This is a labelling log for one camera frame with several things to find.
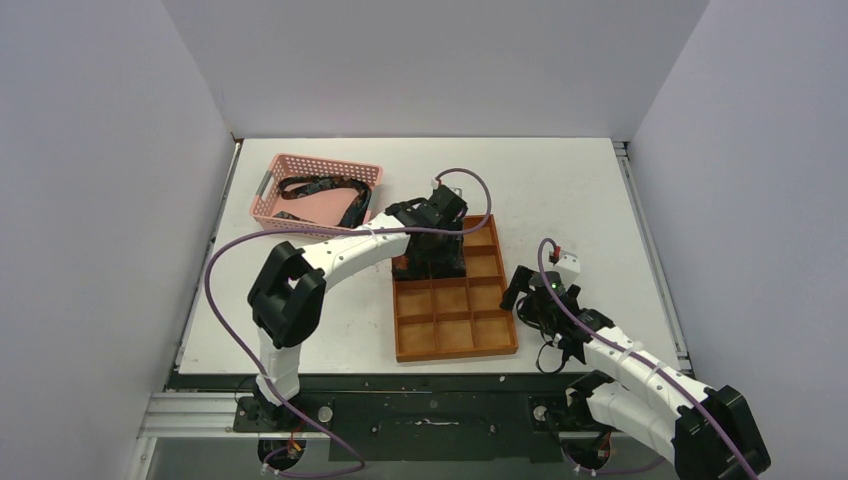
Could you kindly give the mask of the brown floral tie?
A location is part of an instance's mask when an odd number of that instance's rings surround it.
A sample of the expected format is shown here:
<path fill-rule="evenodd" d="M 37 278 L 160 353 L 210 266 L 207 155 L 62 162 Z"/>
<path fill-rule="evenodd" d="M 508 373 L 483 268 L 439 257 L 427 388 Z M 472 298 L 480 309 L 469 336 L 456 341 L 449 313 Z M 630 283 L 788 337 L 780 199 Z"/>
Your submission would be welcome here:
<path fill-rule="evenodd" d="M 464 238 L 413 233 L 405 252 L 392 259 L 395 281 L 460 278 L 466 276 Z"/>

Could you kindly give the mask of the wooden compartment tray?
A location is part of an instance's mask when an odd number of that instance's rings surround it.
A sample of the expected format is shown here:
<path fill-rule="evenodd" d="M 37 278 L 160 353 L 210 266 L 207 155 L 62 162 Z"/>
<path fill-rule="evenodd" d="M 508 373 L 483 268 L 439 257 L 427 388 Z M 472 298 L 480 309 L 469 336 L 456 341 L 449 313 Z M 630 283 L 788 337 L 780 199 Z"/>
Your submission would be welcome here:
<path fill-rule="evenodd" d="M 508 286 L 498 230 L 491 216 L 465 236 L 459 259 L 463 276 L 392 261 L 396 360 L 421 362 L 512 355 L 519 349 L 514 315 L 501 308 Z"/>

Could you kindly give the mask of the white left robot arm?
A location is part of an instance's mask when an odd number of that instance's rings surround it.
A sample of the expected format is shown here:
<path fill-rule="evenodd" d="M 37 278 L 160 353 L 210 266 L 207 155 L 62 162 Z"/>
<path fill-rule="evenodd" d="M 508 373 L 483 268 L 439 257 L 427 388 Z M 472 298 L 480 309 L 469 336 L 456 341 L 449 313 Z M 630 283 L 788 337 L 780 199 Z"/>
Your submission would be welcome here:
<path fill-rule="evenodd" d="M 247 296 L 264 369 L 255 388 L 263 422 L 282 431 L 297 420 L 300 348 L 318 327 L 326 293 L 391 258 L 442 260 L 466 212 L 454 190 L 439 186 L 428 198 L 390 205 L 348 235 L 300 248 L 282 242 L 271 250 Z"/>

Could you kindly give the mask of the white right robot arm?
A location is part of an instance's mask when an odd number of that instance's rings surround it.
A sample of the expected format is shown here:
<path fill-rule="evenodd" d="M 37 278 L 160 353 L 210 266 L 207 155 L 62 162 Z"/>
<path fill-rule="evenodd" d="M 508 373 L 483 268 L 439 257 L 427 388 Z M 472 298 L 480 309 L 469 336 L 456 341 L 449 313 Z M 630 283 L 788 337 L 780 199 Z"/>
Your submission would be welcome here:
<path fill-rule="evenodd" d="M 589 373 L 566 389 L 577 428 L 604 425 L 651 448 L 681 479 L 754 479 L 772 465 L 744 396 L 668 366 L 609 317 L 582 308 L 579 286 L 558 270 L 516 268 L 501 308 L 540 332 L 544 344 Z"/>

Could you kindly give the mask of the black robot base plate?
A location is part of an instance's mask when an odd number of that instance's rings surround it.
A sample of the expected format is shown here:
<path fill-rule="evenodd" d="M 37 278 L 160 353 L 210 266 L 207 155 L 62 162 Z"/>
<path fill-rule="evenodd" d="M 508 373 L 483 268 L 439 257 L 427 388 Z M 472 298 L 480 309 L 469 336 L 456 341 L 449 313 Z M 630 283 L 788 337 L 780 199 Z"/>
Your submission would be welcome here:
<path fill-rule="evenodd" d="M 307 374 L 292 404 L 307 424 L 286 408 L 261 406 L 251 375 L 173 373 L 168 392 L 222 393 L 231 413 L 229 433 L 254 434 L 262 453 L 286 447 L 294 457 L 307 441 L 334 433 L 333 461 L 359 453 L 367 462 L 489 461 L 526 459 L 559 462 L 564 452 L 594 462 L 610 457 L 617 432 L 576 419 L 566 399 L 574 374 Z"/>

